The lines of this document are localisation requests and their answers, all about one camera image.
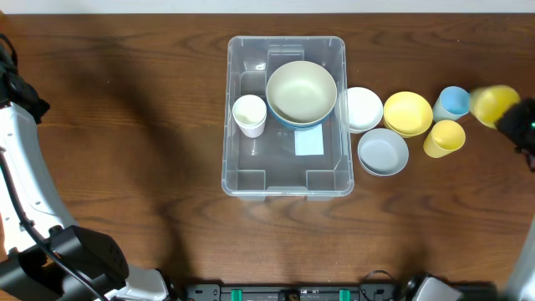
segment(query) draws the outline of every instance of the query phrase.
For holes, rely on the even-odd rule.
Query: green clip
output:
[[[340,289],[340,301],[351,301],[351,292],[347,289]]]
[[[231,301],[242,301],[242,290],[241,289],[233,289],[231,291]]]

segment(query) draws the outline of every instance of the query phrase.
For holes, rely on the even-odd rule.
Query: blue bowl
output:
[[[314,126],[316,126],[316,125],[320,125],[320,124],[322,124],[323,122],[325,122],[325,121],[329,118],[329,116],[331,116],[331,113],[333,113],[333,111],[331,110],[331,111],[327,114],[327,116],[325,116],[323,119],[319,120],[318,122],[314,122],[314,123],[311,124],[311,125],[303,125],[303,126],[299,126],[299,125],[291,125],[291,124],[289,124],[288,122],[286,122],[286,121],[280,119],[280,118],[277,116],[277,114],[275,114],[275,113],[273,112],[273,109],[271,108],[271,105],[267,104],[267,107],[269,108],[269,112],[271,113],[271,115],[272,115],[273,117],[275,117],[275,119],[276,119],[278,122],[280,122],[282,125],[284,125],[285,128],[290,129],[290,130],[310,130],[310,129],[312,129]]]

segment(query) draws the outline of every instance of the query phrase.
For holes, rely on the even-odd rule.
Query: table surface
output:
[[[178,283],[347,283],[373,269],[425,269],[503,286],[512,271],[534,213],[533,175],[471,116],[460,120],[460,151],[431,159],[425,135],[408,139],[400,174],[374,177],[356,162],[353,192],[331,202],[227,196],[227,45],[236,35],[336,35],[349,87],[381,99],[411,90],[433,104],[448,85],[490,84],[529,96],[534,15],[7,16],[2,27],[20,73],[52,105],[39,140],[61,197],[130,264]]]

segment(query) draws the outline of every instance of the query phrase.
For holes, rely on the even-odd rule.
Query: cup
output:
[[[234,102],[232,116],[245,136],[257,138],[264,132],[268,109],[260,97],[243,95]]]
[[[506,85],[497,85],[474,90],[470,111],[485,126],[496,129],[494,124],[518,102],[520,95],[517,91]]]
[[[470,111],[470,94],[456,86],[442,90],[433,106],[433,120],[458,120]]]
[[[432,158],[440,158],[459,150],[466,141],[462,126],[452,120],[436,123],[425,138],[424,151]]]

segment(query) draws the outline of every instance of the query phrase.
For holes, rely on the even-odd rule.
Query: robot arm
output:
[[[87,299],[87,285],[108,299],[170,299],[172,286],[158,271],[128,266],[111,237],[78,227],[61,202],[38,143],[49,105],[18,76],[13,46],[0,39],[12,51],[0,44],[0,214],[8,254],[0,288],[23,300]]]
[[[37,125],[34,118],[19,105],[0,109],[0,147],[10,170],[18,199],[42,239],[50,236],[52,227],[77,225],[48,173],[39,148]],[[10,253],[16,248],[22,252],[35,245],[35,241],[20,227],[8,188],[0,178],[0,214],[3,219],[4,249]]]

